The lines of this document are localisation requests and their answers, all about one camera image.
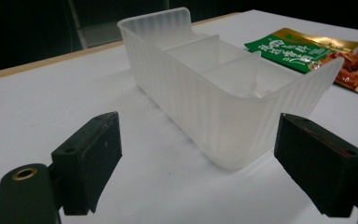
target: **food package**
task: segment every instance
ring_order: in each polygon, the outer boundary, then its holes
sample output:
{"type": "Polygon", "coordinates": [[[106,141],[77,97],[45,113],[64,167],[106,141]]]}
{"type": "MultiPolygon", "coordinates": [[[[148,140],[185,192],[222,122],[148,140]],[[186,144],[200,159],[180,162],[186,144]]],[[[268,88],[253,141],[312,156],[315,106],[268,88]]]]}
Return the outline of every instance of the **food package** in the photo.
{"type": "Polygon", "coordinates": [[[308,73],[336,57],[344,57],[335,84],[358,93],[358,42],[325,36],[306,35],[282,28],[271,35],[245,43],[250,51],[275,63],[308,73]]]}

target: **plastic packaging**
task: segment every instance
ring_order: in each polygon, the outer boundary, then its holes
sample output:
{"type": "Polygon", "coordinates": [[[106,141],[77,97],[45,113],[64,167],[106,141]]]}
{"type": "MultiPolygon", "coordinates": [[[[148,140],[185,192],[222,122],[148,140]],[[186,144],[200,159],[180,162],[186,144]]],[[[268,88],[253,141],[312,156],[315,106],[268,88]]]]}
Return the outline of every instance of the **plastic packaging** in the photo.
{"type": "Polygon", "coordinates": [[[193,32],[189,11],[120,21],[137,85],[213,162],[240,169],[271,150],[281,112],[307,117],[343,61],[301,75],[193,32]]]}
{"type": "Polygon", "coordinates": [[[244,45],[249,51],[261,50],[262,57],[301,73],[308,73],[337,57],[343,57],[344,64],[336,76],[335,84],[358,93],[357,41],[306,35],[282,28],[244,45]]]}

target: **screw hole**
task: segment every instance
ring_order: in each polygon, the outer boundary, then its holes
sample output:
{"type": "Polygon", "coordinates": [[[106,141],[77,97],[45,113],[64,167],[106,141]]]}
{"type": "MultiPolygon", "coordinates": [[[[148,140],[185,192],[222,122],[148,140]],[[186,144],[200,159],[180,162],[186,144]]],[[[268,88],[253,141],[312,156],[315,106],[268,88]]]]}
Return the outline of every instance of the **screw hole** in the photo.
{"type": "Polygon", "coordinates": [[[35,168],[25,168],[20,171],[18,171],[16,174],[12,176],[14,180],[24,180],[33,177],[36,175],[37,169],[35,168]]]}

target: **ribbed container wall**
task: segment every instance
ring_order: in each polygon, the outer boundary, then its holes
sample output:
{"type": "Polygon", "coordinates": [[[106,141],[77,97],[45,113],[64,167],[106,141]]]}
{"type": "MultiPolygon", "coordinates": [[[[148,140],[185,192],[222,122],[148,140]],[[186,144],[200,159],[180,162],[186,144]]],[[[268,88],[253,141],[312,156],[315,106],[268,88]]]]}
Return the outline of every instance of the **ribbed container wall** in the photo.
{"type": "Polygon", "coordinates": [[[227,169],[240,169],[272,149],[280,114],[307,117],[343,63],[337,59],[300,75],[218,36],[194,33],[186,8],[117,25],[137,85],[214,163],[227,169]],[[219,76],[223,72],[241,80],[240,85],[232,81],[239,89],[230,89],[219,76]],[[265,81],[272,78],[276,81],[265,81]]]}

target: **black wall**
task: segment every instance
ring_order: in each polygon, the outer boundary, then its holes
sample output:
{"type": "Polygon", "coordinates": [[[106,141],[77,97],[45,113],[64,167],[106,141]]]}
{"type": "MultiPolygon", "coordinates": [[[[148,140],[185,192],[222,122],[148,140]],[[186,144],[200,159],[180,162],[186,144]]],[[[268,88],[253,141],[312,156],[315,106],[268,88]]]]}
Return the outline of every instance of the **black wall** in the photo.
{"type": "Polygon", "coordinates": [[[81,49],[64,0],[0,0],[0,69],[81,49]]]}
{"type": "Polygon", "coordinates": [[[358,29],[358,2],[349,4],[335,2],[334,5],[326,3],[314,2],[310,6],[310,2],[303,1],[297,2],[291,7],[288,7],[287,4],[283,6],[282,2],[268,5],[257,4],[255,9],[307,21],[358,29]]]}
{"type": "Polygon", "coordinates": [[[72,0],[81,27],[161,11],[165,0],[72,0]]]}

